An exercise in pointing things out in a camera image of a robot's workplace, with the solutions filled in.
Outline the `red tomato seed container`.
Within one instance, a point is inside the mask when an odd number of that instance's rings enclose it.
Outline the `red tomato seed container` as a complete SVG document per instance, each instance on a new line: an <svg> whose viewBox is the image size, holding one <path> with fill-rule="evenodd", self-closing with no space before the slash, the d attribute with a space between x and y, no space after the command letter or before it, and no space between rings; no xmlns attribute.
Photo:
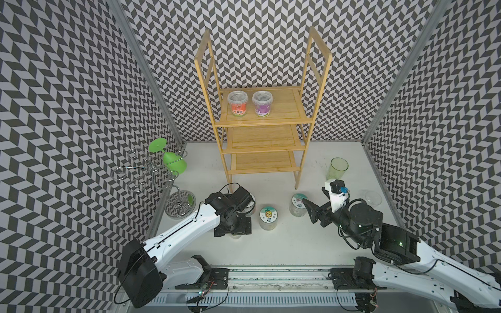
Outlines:
<svg viewBox="0 0 501 313"><path fill-rule="evenodd" d="M228 94L228 104L233 116L243 117L247 113L249 98L244 91L232 91Z"/></svg>

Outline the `small purple seed jar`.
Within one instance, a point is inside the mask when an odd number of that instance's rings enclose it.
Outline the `small purple seed jar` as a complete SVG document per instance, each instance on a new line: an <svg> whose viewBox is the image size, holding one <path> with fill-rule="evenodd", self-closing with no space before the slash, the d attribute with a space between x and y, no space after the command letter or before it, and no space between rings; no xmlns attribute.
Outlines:
<svg viewBox="0 0 501 313"><path fill-rule="evenodd" d="M259 117L267 117L271 112L273 95L268 91L257 91L253 94L252 102L256 115Z"/></svg>

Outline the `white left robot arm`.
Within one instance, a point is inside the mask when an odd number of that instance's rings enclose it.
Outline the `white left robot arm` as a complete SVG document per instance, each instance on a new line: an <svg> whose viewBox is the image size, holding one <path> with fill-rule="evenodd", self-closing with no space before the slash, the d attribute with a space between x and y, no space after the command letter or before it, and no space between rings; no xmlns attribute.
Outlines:
<svg viewBox="0 0 501 313"><path fill-rule="evenodd" d="M254 204L253 195L242 186L232 194L218 191L171 229L144 242L130 241L124 246L117 266L119 289L136 309L146 306L163 289L197 290L195 303L201 302L211 290L226 289L227 269L211 267L200 255L183 262L175 262L174 257L210 231L215 237L250 235L249 212Z"/></svg>

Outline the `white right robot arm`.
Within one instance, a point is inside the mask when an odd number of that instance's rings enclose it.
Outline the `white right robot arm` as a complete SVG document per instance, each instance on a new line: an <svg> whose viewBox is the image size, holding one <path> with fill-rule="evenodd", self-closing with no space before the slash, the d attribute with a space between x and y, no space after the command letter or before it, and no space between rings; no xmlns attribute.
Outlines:
<svg viewBox="0 0 501 313"><path fill-rule="evenodd" d="M412 233L383 222L383 214L365 200L325 203L304 200L312 223L334 225L353 249L369 249L358 256L340 278L333 270L334 287L395 289L424 297L458 312L499 312L500 276L471 269L429 246Z"/></svg>

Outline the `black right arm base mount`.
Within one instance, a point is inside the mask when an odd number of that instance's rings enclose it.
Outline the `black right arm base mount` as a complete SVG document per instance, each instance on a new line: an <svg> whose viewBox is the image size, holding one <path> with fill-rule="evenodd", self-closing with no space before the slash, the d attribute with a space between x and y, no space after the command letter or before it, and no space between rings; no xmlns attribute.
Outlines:
<svg viewBox="0 0 501 313"><path fill-rule="evenodd" d="M377 262L371 258L359 256L354 259L352 267L331 268L327 277L332 281L335 289L375 290L378 288L386 290L386 287L374 283L373 270L376 264Z"/></svg>

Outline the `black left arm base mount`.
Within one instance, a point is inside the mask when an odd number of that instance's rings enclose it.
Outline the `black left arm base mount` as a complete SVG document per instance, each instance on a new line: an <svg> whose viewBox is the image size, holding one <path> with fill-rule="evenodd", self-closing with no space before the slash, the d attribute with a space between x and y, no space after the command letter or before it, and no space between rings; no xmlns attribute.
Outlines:
<svg viewBox="0 0 501 313"><path fill-rule="evenodd" d="M228 288L229 268L212 267L199 254L192 256L189 261L194 263L196 269L195 279L184 280L183 284L175 286L177 290L195 290L201 287L212 284L212 288L216 290L224 290Z"/></svg>

